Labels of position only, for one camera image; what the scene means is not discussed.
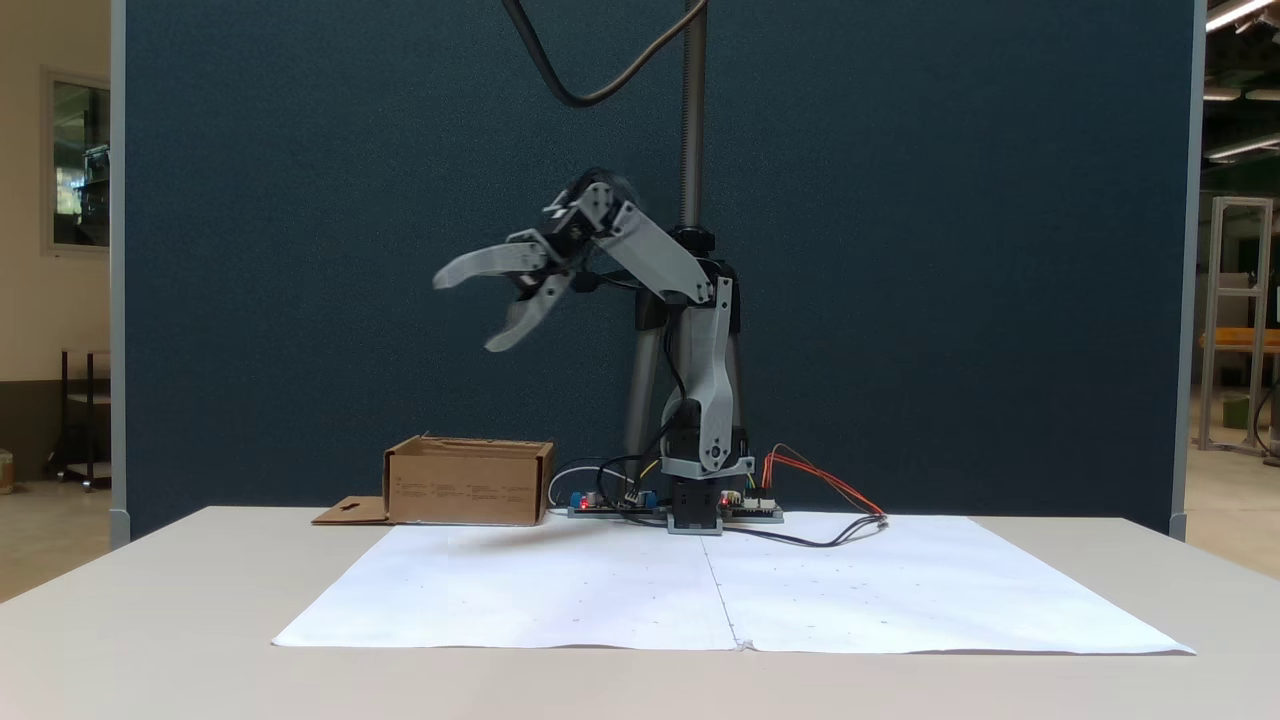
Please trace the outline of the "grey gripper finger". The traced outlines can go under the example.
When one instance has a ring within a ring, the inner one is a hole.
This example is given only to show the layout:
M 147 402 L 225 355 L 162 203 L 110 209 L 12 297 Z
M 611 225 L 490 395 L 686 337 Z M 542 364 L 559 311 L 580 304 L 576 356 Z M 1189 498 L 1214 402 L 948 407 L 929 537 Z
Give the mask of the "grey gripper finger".
M 539 284 L 538 273 L 549 263 L 540 241 L 504 242 L 460 255 L 431 279 L 434 290 L 448 290 L 479 277 L 504 277 L 521 292 Z
M 530 336 L 570 291 L 573 272 L 547 275 L 526 288 L 508 306 L 506 324 L 492 336 L 484 348 L 493 354 L 506 352 Z

